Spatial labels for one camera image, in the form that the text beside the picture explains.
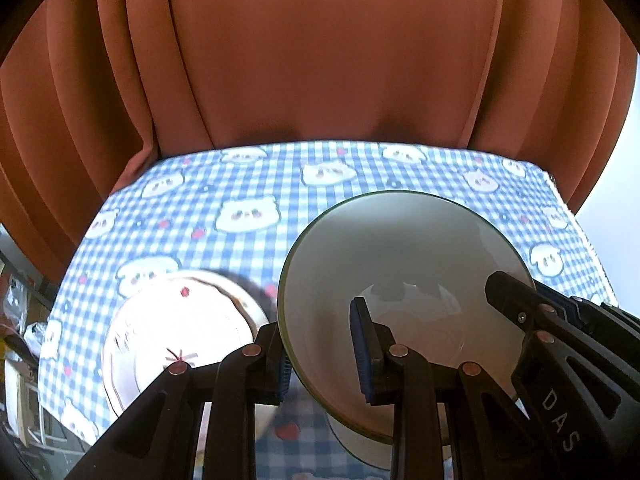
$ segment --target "white bowl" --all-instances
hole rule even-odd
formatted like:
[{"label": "white bowl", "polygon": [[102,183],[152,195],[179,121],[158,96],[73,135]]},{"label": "white bowl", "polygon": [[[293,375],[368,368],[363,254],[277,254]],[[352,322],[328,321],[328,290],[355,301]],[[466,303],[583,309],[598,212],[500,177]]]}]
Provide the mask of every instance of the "white bowl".
[{"label": "white bowl", "polygon": [[515,397],[510,377],[523,334],[486,302],[496,270],[533,286],[507,239],[464,206],[410,191],[357,196],[322,213],[287,256],[278,286],[284,346],[333,418],[391,444],[393,407],[369,406],[360,392],[351,300],[366,298],[373,321],[397,342],[450,367],[478,362]]},{"label": "white bowl", "polygon": [[[346,426],[340,424],[331,415],[326,415],[327,423],[334,437],[342,447],[351,453],[361,462],[378,469],[391,469],[391,461],[393,458],[393,446],[391,444],[383,444],[362,436],[355,431],[351,431]],[[451,457],[451,446],[442,447],[442,459],[447,460]]]}]

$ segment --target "tablecloth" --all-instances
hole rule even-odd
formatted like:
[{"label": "tablecloth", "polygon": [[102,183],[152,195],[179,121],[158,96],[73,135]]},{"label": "tablecloth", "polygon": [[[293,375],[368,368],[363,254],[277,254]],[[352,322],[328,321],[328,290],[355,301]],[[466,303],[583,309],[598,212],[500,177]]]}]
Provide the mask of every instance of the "tablecloth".
[{"label": "tablecloth", "polygon": [[[114,193],[65,275],[40,361],[43,407],[92,443],[113,422],[100,352],[119,306],[154,276],[210,269],[243,286],[275,320],[280,271],[322,211],[358,194],[411,189],[454,200],[510,240],[533,277],[566,295],[616,300],[593,249],[549,175],[528,162],[467,150],[376,142],[294,142],[164,160]],[[256,443],[261,479],[388,478],[331,434],[293,377]]]}]

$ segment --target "copper screw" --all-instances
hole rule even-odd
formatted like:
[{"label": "copper screw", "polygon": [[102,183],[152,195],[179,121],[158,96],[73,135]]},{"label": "copper screw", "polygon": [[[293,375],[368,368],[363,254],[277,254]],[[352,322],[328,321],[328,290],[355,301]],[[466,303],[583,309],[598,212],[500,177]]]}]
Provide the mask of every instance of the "copper screw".
[{"label": "copper screw", "polygon": [[478,363],[475,363],[473,361],[467,361],[462,365],[462,371],[470,377],[476,377],[480,375],[482,368]]},{"label": "copper screw", "polygon": [[543,343],[553,343],[556,340],[555,337],[544,330],[538,330],[536,332],[536,335],[538,336],[538,339],[540,339],[540,341],[542,341]]},{"label": "copper screw", "polygon": [[404,345],[391,345],[389,347],[389,353],[393,357],[405,357],[409,353],[409,349]]},{"label": "copper screw", "polygon": [[256,357],[260,355],[260,352],[262,352],[262,347],[255,343],[242,348],[242,355],[245,357]]},{"label": "copper screw", "polygon": [[168,366],[171,375],[182,375],[187,371],[189,365],[185,361],[176,361]]}]

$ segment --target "cartoon bear print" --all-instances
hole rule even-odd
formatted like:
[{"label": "cartoon bear print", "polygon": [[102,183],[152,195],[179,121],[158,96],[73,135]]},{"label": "cartoon bear print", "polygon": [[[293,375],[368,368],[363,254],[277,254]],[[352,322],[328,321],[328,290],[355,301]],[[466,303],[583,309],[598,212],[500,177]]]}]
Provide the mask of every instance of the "cartoon bear print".
[{"label": "cartoon bear print", "polygon": [[404,164],[420,164],[427,160],[427,157],[415,146],[408,144],[384,144],[382,156],[389,160],[402,162]]},{"label": "cartoon bear print", "polygon": [[543,207],[542,213],[546,216],[551,227],[555,229],[565,229],[569,225],[566,218],[558,211],[557,207]]},{"label": "cartoon bear print", "polygon": [[99,238],[102,235],[107,234],[113,228],[118,214],[117,209],[111,209],[108,211],[100,211],[91,222],[88,231],[85,233],[84,238],[92,239]]},{"label": "cartoon bear print", "polygon": [[97,426],[87,419],[69,399],[65,399],[60,422],[90,446],[98,440]]},{"label": "cartoon bear print", "polygon": [[529,261],[531,265],[538,266],[540,274],[548,278],[558,276],[564,267],[562,256],[560,256],[560,249],[550,244],[539,244],[533,247]]},{"label": "cartoon bear print", "polygon": [[480,193],[492,193],[499,187],[494,179],[479,170],[467,171],[464,177],[469,187]]},{"label": "cartoon bear print", "polygon": [[184,184],[184,176],[180,171],[153,179],[142,190],[142,198],[152,198],[173,191]]},{"label": "cartoon bear print", "polygon": [[267,153],[257,146],[247,146],[245,148],[229,148],[222,152],[220,162],[230,162],[233,164],[251,164],[262,158],[266,158]]},{"label": "cartoon bear print", "polygon": [[519,176],[520,178],[524,178],[527,176],[527,171],[524,169],[524,164],[521,162],[516,162],[515,160],[511,160],[510,158],[504,158],[502,160],[502,166],[509,173],[514,174],[515,176]]},{"label": "cartoon bear print", "polygon": [[307,164],[302,168],[302,182],[306,186],[335,186],[356,177],[356,170],[341,160]]},{"label": "cartoon bear print", "polygon": [[245,233],[267,228],[280,221],[274,196],[228,200],[216,218],[216,231]]},{"label": "cartoon bear print", "polygon": [[41,359],[57,359],[60,336],[62,335],[62,323],[57,319],[49,319],[47,329],[44,332],[44,341],[40,348]]},{"label": "cartoon bear print", "polygon": [[[349,480],[349,479],[337,478],[337,477],[331,477],[331,478],[318,477],[318,476],[314,476],[313,473],[295,473],[291,477],[291,480]],[[367,476],[364,480],[382,480],[382,478],[379,478],[377,476]]]},{"label": "cartoon bear print", "polygon": [[147,256],[127,262],[118,269],[118,292],[130,298],[156,276],[162,276],[180,269],[180,262],[172,256]]}]

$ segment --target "orange curtain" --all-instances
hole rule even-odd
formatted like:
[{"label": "orange curtain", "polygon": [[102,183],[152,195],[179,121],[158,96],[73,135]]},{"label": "orange curtain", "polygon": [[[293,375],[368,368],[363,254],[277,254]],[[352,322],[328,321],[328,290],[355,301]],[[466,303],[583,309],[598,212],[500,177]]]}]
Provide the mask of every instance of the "orange curtain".
[{"label": "orange curtain", "polygon": [[636,57],[601,0],[47,0],[0,68],[0,221],[57,281],[159,156],[300,139],[530,160],[577,210]]}]

